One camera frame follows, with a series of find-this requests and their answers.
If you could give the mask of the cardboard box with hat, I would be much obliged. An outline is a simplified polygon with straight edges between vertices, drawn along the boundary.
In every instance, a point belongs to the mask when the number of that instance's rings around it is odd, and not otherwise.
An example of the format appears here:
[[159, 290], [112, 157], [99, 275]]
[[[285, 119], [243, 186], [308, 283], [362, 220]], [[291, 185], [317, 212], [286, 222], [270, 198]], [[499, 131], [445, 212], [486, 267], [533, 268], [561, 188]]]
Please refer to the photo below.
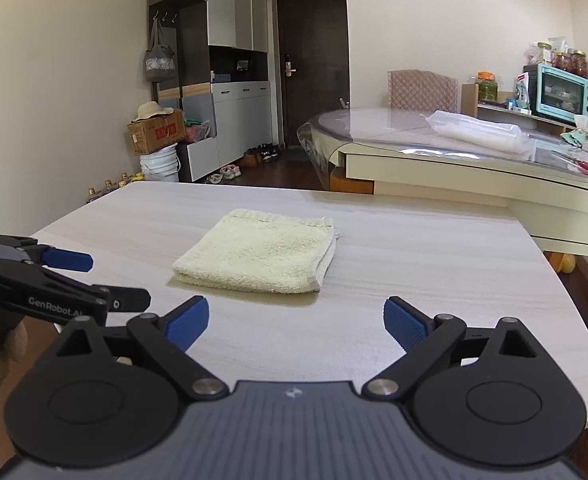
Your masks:
[[172, 114], [131, 122], [128, 134], [136, 155], [149, 155], [167, 148], [186, 137], [182, 111], [174, 110]]

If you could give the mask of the cream yellow towel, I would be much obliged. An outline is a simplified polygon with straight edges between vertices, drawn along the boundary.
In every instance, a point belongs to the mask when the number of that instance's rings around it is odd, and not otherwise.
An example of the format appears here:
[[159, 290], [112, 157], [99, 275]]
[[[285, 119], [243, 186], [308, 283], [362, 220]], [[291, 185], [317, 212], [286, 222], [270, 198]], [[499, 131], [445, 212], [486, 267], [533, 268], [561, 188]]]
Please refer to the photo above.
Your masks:
[[235, 209], [172, 264], [183, 283], [260, 294], [318, 292], [333, 260], [330, 218]]

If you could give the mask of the grey white cabinet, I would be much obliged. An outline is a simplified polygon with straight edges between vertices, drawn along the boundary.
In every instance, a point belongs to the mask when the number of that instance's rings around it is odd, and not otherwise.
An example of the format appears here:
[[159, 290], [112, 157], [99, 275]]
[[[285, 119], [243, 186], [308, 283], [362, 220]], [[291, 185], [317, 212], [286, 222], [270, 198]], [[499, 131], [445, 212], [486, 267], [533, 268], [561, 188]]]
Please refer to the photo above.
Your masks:
[[179, 177], [204, 180], [249, 148], [272, 144], [266, 0], [148, 0], [175, 52], [176, 74], [154, 84], [157, 102], [178, 107], [186, 140]]

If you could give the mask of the quilted brown chair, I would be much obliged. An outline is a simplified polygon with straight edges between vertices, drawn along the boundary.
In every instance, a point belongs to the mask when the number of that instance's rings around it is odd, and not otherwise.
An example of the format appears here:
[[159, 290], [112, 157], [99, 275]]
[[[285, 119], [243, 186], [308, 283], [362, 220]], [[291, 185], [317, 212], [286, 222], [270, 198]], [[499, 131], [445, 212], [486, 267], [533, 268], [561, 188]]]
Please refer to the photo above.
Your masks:
[[390, 70], [388, 106], [394, 110], [455, 113], [459, 105], [458, 80], [429, 70]]

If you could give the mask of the white plastic buckets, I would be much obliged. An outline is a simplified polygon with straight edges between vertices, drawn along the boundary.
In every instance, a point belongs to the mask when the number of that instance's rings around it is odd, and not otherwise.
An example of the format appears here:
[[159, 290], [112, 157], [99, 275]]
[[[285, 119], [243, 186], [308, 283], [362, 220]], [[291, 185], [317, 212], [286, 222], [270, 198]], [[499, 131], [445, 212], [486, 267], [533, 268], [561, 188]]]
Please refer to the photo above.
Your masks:
[[180, 160], [177, 154], [177, 144], [162, 148], [152, 154], [140, 155], [141, 172], [145, 180], [178, 182]]

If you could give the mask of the straw hat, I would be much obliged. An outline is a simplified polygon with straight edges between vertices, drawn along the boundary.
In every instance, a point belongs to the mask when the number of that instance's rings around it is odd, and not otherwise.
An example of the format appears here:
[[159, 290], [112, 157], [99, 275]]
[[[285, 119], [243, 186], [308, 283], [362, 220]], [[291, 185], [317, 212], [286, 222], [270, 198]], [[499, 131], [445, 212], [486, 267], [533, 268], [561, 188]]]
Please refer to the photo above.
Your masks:
[[172, 107], [160, 106], [156, 101], [149, 101], [141, 104], [137, 110], [134, 122], [142, 122], [155, 117], [171, 115], [175, 110]]

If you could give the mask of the shoes on floor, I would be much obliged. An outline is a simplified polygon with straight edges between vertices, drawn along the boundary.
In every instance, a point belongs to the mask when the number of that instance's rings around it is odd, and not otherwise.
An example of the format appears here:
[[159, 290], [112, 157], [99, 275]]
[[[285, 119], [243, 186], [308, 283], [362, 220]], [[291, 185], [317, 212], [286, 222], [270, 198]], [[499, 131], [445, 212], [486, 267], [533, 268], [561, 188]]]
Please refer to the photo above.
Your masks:
[[277, 144], [264, 143], [256, 146], [256, 148], [249, 148], [239, 160], [230, 162], [230, 164], [222, 166], [207, 176], [205, 182], [207, 184], [219, 184], [224, 181], [236, 180], [242, 176], [243, 168], [254, 168], [265, 162], [271, 162], [273, 159], [277, 159], [279, 155], [280, 148]]

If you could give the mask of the dark brown door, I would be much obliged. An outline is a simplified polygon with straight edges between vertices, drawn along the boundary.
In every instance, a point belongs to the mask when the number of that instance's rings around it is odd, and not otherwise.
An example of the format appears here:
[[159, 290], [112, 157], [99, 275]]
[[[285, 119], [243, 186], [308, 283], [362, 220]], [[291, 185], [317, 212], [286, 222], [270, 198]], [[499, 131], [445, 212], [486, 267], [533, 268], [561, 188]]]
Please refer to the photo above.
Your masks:
[[277, 0], [283, 134], [349, 99], [346, 0]]

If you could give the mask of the orange lid jar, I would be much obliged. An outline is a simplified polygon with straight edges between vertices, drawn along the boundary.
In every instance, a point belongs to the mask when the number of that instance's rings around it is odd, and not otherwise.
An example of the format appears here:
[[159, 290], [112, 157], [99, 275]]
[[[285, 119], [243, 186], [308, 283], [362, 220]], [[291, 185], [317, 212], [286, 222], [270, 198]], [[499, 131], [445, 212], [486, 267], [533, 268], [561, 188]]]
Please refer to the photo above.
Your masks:
[[497, 103], [499, 84], [496, 76], [486, 70], [481, 70], [476, 75], [478, 100], [484, 103]]

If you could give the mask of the cream dining table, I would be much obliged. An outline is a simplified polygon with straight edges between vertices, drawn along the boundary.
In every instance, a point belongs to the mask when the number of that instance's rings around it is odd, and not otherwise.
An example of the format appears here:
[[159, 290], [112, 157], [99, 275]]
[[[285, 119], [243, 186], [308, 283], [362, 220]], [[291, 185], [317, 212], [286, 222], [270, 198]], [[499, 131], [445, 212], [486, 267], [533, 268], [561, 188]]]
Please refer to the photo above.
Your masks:
[[297, 130], [331, 191], [509, 209], [545, 252], [588, 257], [588, 152], [530, 132], [521, 154], [448, 138], [425, 114], [334, 110]]

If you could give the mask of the hanging grey bag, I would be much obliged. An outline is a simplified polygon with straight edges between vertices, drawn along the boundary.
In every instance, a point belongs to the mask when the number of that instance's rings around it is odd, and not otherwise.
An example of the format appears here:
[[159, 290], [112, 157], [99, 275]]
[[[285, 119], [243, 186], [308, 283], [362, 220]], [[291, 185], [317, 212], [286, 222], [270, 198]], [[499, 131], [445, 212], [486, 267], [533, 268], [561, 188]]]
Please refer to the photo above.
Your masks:
[[158, 18], [153, 18], [148, 50], [143, 59], [145, 79], [158, 84], [172, 80], [176, 74], [175, 52], [165, 41]]

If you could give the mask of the plastic bag of white cloth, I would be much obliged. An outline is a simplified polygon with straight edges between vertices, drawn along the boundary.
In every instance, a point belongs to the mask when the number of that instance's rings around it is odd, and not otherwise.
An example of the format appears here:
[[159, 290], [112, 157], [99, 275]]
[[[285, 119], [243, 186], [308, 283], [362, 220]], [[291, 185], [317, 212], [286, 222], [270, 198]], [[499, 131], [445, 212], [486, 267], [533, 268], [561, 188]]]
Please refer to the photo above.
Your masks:
[[443, 110], [436, 110], [430, 116], [425, 116], [425, 119], [441, 136], [496, 152], [525, 155], [535, 147], [535, 141], [517, 125], [486, 122]]

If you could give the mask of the cooking oil bottles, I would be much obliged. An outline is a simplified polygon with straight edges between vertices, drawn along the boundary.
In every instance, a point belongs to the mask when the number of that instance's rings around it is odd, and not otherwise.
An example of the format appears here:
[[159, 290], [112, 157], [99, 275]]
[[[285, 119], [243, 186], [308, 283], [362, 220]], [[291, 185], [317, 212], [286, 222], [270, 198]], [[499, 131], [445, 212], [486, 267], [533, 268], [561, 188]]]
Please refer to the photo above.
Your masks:
[[124, 188], [129, 183], [139, 181], [144, 181], [144, 175], [142, 174], [142, 172], [138, 172], [137, 174], [122, 174], [118, 182], [106, 180], [104, 183], [104, 187], [100, 188], [100, 190], [95, 190], [94, 188], [88, 189], [88, 198], [86, 200], [86, 203], [88, 204], [94, 202], [98, 198], [108, 195], [111, 192], [118, 190], [119, 188]]

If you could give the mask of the teal toaster oven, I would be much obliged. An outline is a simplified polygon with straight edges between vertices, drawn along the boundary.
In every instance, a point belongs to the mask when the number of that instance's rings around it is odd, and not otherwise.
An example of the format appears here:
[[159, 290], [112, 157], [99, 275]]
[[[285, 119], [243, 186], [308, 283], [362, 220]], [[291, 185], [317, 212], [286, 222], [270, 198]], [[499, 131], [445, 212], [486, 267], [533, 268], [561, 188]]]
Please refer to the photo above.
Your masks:
[[523, 67], [528, 76], [529, 104], [535, 116], [573, 125], [588, 117], [588, 79], [547, 64]]

